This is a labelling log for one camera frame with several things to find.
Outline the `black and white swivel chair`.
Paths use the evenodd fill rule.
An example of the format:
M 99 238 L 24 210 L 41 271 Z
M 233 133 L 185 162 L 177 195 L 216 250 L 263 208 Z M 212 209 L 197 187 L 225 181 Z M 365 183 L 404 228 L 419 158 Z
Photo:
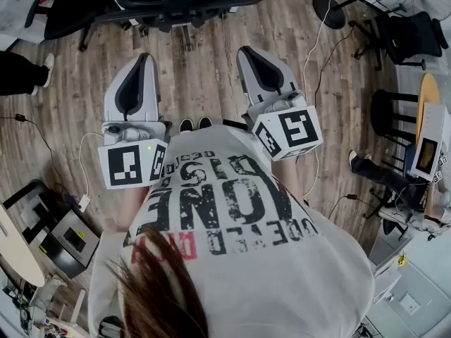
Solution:
M 399 204 L 397 195 L 388 188 L 382 196 L 379 196 L 374 188 L 370 188 L 369 193 L 378 200 L 378 205 L 372 208 L 370 214 L 364 215 L 364 218 L 369 220 L 378 217 L 385 235 L 397 229 L 401 233 L 398 239 L 401 240 L 408 230 L 426 232 L 429 242 L 451 228 L 451 223 L 442 223 L 426 215 L 424 209 L 412 210 L 404 204 Z

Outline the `person's right forearm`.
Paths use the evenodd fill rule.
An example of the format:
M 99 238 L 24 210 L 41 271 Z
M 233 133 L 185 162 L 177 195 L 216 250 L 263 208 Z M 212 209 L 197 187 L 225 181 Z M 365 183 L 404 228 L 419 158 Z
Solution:
M 303 186 L 297 173 L 296 158 L 287 158 L 271 162 L 273 175 L 287 188 L 300 202 L 303 202 Z

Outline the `black swivel office chair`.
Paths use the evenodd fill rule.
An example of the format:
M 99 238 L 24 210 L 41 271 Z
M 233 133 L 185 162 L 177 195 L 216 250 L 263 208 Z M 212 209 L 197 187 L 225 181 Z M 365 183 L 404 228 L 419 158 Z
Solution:
M 45 15 L 44 39 L 54 40 L 81 31 L 79 51 L 87 49 L 87 36 L 95 19 L 113 7 L 113 0 L 54 0 L 50 7 L 34 0 L 25 19 L 28 29 L 36 15 Z

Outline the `round yellow table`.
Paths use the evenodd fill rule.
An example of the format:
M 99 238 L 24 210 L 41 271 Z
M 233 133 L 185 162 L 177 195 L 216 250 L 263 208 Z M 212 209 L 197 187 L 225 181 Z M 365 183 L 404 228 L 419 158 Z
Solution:
M 440 104 L 440 92 L 434 76 L 426 73 L 421 81 L 420 91 L 418 94 L 417 112 L 416 112 L 416 145 L 419 143 L 421 134 L 421 126 L 424 115 L 424 104 L 430 103 Z

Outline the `grey computer tower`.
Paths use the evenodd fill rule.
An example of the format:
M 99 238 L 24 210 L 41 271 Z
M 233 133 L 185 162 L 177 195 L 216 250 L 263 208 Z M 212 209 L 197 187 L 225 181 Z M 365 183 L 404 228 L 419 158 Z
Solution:
M 41 251 L 70 279 L 85 272 L 100 237 L 74 211 L 68 211 L 42 240 Z

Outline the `white wooden frame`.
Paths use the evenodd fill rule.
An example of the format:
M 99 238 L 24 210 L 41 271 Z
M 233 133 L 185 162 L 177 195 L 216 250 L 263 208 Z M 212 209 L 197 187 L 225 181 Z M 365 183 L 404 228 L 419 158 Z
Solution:
M 86 291 L 80 290 L 73 308 L 63 303 L 54 311 L 35 304 L 30 309 L 32 338 L 89 338 L 89 332 L 78 322 Z

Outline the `white side table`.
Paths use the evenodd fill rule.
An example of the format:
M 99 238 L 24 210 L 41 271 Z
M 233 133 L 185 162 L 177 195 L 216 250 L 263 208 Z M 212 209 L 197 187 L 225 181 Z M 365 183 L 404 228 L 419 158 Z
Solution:
M 0 35 L 39 44 L 44 40 L 45 15 L 36 15 L 31 26 L 25 20 L 35 0 L 0 0 Z M 42 0 L 40 6 L 51 7 L 54 0 Z

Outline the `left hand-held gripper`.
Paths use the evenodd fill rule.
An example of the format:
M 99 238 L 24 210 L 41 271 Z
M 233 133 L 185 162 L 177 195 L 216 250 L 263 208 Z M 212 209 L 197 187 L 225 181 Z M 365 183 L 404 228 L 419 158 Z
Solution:
M 158 104 L 155 60 L 140 54 L 118 71 L 104 95 L 104 120 L 123 121 L 102 125 L 98 154 L 107 189 L 149 187 L 161 179 L 172 123 L 158 121 Z M 129 115 L 134 122 L 125 122 Z

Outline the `person in white clothes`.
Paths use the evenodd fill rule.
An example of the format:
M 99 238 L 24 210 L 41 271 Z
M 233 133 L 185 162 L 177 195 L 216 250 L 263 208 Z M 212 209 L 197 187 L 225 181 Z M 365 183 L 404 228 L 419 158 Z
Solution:
M 349 338 L 373 300 L 359 243 L 299 202 L 252 138 L 172 137 L 163 177 L 93 262 L 92 338 Z

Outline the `blue chair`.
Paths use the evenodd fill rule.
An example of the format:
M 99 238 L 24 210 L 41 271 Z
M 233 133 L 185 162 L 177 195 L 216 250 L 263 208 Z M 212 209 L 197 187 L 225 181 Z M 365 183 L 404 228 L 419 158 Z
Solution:
M 416 153 L 415 143 L 411 143 L 404 148 L 404 163 L 403 163 L 403 175 L 407 176 L 407 173 L 411 170 Z

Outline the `grey cloth bundle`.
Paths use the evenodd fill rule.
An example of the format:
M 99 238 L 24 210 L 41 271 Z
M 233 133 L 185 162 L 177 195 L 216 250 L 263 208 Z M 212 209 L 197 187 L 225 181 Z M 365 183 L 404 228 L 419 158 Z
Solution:
M 67 287 L 68 284 L 59 275 L 48 275 L 42 287 L 38 287 L 34 293 L 29 307 L 38 307 L 42 311 L 47 311 L 53 301 L 53 297 L 59 287 Z

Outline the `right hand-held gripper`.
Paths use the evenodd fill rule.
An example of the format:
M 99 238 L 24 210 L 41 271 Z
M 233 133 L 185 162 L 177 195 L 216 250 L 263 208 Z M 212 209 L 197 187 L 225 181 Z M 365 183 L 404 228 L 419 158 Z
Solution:
M 305 154 L 323 143 L 314 106 L 297 89 L 290 67 L 268 51 L 242 46 L 237 67 L 252 133 L 272 161 Z

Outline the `black mesh office chair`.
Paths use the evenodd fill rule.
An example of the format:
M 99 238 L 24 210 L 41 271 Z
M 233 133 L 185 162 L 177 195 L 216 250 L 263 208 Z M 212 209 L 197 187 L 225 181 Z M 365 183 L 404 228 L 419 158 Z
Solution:
M 426 69 L 426 62 L 407 62 L 408 58 L 415 55 L 427 55 L 441 57 L 443 51 L 449 48 L 449 44 L 443 33 L 440 21 L 431 18 L 422 11 L 408 17 L 391 16 L 381 13 L 375 20 L 365 20 L 366 29 L 356 20 L 351 20 L 348 25 L 358 28 L 368 39 L 368 44 L 354 53 L 354 58 L 359 60 L 365 53 L 373 51 L 376 56 L 376 71 L 382 69 L 381 52 L 384 50 L 395 65 L 413 66 Z

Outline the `white box with screen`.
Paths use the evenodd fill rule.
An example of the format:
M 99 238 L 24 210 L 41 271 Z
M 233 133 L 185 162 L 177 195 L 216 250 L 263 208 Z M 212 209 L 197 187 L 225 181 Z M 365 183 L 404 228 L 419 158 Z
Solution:
M 425 102 L 419 142 L 410 173 L 429 182 L 434 178 L 440 156 L 451 140 L 451 120 L 446 106 Z

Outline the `white work table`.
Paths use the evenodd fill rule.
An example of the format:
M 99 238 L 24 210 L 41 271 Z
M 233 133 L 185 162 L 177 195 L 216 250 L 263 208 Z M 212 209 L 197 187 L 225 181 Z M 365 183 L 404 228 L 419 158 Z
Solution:
M 394 248 L 407 255 L 400 280 L 367 314 L 376 338 L 451 338 L 451 230 L 432 240 L 425 232 L 401 242 L 398 235 L 380 234 L 370 255 L 375 263 Z

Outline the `person's left forearm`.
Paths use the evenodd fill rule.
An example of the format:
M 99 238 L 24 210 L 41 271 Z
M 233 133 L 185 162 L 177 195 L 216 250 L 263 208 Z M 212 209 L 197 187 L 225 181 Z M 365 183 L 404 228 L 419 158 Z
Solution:
M 149 187 L 127 188 L 123 192 L 120 211 L 114 218 L 116 230 L 118 232 L 127 232 L 139 212 Z

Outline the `black stool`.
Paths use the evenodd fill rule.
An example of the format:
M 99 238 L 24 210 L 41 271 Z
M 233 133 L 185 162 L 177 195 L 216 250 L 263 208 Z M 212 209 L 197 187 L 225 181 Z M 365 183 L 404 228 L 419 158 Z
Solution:
M 396 122 L 416 124 L 416 117 L 396 113 L 393 102 L 417 103 L 419 97 L 414 94 L 402 94 L 387 92 L 384 89 L 377 90 L 371 98 L 370 119 L 371 126 L 376 135 L 385 137 L 391 141 L 400 138 L 409 143 L 416 142 L 416 135 L 404 130 L 395 129 Z

